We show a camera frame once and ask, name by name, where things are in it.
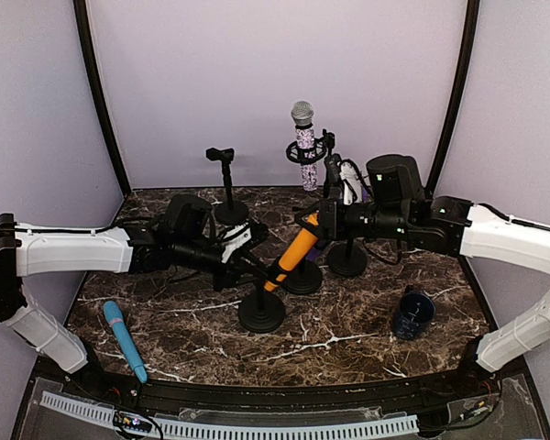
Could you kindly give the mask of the orange microphone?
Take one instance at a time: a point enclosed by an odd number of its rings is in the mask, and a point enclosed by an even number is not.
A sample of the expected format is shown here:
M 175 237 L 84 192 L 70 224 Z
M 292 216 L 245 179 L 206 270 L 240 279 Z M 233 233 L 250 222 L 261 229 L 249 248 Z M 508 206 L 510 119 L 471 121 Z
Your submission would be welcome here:
M 307 256 L 317 241 L 317 235 L 306 228 L 302 228 L 287 250 L 269 268 L 264 290 L 266 292 L 273 292 L 282 285 L 303 258 Z

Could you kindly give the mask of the black stand of orange microphone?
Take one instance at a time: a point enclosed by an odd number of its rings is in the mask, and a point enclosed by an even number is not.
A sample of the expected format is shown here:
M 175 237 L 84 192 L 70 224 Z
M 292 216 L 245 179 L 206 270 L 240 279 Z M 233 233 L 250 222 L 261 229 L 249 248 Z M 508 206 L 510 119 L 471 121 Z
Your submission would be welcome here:
M 264 282 L 254 282 L 253 291 L 238 305 L 238 321 L 251 333 L 267 334 L 277 330 L 286 317 L 283 301 L 267 292 Z

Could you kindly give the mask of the black stand of blue microphone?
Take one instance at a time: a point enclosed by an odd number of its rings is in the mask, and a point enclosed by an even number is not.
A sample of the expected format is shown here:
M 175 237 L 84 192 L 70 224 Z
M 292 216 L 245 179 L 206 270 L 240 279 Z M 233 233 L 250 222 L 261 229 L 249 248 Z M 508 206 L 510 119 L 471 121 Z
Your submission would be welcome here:
M 235 157 L 232 148 L 208 148 L 205 156 L 210 161 L 219 161 L 225 189 L 225 201 L 214 209 L 215 219 L 222 225 L 236 226 L 245 223 L 248 219 L 248 207 L 234 199 L 231 164 Z

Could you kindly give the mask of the blue microphone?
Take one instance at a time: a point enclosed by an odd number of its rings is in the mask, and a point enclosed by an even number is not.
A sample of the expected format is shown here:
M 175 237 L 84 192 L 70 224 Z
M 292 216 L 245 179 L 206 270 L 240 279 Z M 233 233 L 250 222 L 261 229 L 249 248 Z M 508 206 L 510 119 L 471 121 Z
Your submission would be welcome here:
M 104 317 L 115 335 L 128 366 L 141 384 L 147 383 L 149 376 L 144 362 L 127 330 L 124 315 L 116 302 L 108 301 L 104 304 Z

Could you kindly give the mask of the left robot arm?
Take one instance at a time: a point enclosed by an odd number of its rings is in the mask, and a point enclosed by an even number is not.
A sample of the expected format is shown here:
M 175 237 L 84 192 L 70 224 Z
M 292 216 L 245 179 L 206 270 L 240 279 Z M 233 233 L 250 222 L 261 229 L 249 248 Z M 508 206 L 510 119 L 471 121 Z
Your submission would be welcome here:
M 268 228 L 250 218 L 218 231 L 206 200 L 174 196 L 155 217 L 134 217 L 93 228 L 19 223 L 0 214 L 0 323 L 26 339 L 92 400 L 111 391 L 111 380 L 96 366 L 80 337 L 68 331 L 23 288 L 23 279 L 57 272 L 105 271 L 143 274 L 171 267 L 209 273 L 214 289 L 234 288 L 245 275 L 264 274 L 252 250 Z

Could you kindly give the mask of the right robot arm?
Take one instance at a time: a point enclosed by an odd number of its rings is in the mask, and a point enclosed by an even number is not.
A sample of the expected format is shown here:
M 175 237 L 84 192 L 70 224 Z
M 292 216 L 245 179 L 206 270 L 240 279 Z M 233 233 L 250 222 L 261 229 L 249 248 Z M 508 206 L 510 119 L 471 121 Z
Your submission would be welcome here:
M 299 211 L 295 220 L 325 240 L 394 239 L 451 257 L 484 258 L 550 275 L 550 225 L 507 215 L 487 203 L 431 198 L 411 156 L 383 155 L 367 163 L 371 201 L 344 203 L 330 196 Z M 467 345 L 467 357 L 449 379 L 459 398 L 471 396 L 510 361 L 550 340 L 550 291 L 502 328 Z

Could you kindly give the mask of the purple microphone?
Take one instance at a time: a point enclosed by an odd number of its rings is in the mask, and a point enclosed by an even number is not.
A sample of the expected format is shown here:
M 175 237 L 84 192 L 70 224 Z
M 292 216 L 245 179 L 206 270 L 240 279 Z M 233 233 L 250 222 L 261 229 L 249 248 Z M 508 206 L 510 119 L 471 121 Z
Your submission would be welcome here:
M 329 241 L 325 239 L 318 240 L 311 248 L 306 258 L 310 261 L 318 260 L 324 253 L 325 249 L 329 246 Z

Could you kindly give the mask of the black stand of pink microphone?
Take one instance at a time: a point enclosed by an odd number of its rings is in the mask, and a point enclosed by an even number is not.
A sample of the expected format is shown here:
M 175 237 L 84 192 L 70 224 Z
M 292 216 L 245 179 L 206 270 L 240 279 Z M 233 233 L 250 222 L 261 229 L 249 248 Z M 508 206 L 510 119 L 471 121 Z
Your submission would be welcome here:
M 327 253 L 326 264 L 336 275 L 352 278 L 361 275 L 367 265 L 368 258 L 353 239 L 345 243 L 333 245 Z

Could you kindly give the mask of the black stand of purple microphone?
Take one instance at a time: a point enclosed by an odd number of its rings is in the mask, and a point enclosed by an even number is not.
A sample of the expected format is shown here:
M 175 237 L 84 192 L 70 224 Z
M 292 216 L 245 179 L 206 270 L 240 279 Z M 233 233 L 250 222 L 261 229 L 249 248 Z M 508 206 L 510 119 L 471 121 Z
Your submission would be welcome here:
M 316 293 L 322 286 L 323 272 L 319 266 L 307 258 L 289 274 L 282 287 L 294 295 L 310 295 Z

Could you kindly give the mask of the silver glitter microphone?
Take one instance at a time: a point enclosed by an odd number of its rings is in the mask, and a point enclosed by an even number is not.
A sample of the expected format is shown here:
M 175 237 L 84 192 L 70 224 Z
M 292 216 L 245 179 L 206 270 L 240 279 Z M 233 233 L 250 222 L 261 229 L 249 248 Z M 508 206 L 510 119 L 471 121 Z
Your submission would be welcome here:
M 317 189 L 313 117 L 314 109 L 308 102 L 298 101 L 293 105 L 291 118 L 295 124 L 295 144 L 291 157 L 300 164 L 302 187 L 307 192 Z

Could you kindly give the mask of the dark blue mug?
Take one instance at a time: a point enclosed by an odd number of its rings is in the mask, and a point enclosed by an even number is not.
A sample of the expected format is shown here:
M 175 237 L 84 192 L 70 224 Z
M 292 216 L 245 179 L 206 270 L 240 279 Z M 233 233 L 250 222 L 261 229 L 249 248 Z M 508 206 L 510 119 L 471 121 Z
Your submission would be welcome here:
M 413 341 L 422 336 L 435 318 L 434 301 L 423 291 L 407 285 L 391 320 L 391 331 L 399 339 Z

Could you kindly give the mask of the small circuit board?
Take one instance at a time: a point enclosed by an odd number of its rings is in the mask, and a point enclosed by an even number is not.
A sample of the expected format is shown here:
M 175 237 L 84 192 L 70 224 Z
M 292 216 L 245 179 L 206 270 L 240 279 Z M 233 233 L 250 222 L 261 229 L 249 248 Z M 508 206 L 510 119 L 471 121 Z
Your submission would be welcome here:
M 122 432 L 148 435 L 153 425 L 140 416 L 127 412 L 116 412 L 113 415 L 113 426 Z

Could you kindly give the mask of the black tripod shock-mount stand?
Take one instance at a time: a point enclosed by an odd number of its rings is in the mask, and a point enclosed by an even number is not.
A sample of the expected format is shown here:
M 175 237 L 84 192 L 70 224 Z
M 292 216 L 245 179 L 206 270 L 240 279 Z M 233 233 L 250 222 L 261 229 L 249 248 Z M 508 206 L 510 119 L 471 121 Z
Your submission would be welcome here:
M 287 160 L 300 166 L 297 160 L 291 157 L 291 149 L 294 147 L 294 144 L 295 140 L 286 148 L 285 155 Z M 315 164 L 317 165 L 318 161 L 323 160 L 326 156 L 331 155 L 335 145 L 336 138 L 332 132 L 328 132 L 324 129 L 320 137 L 316 137 L 314 135 L 314 146 L 316 150 L 316 157 L 314 158 Z

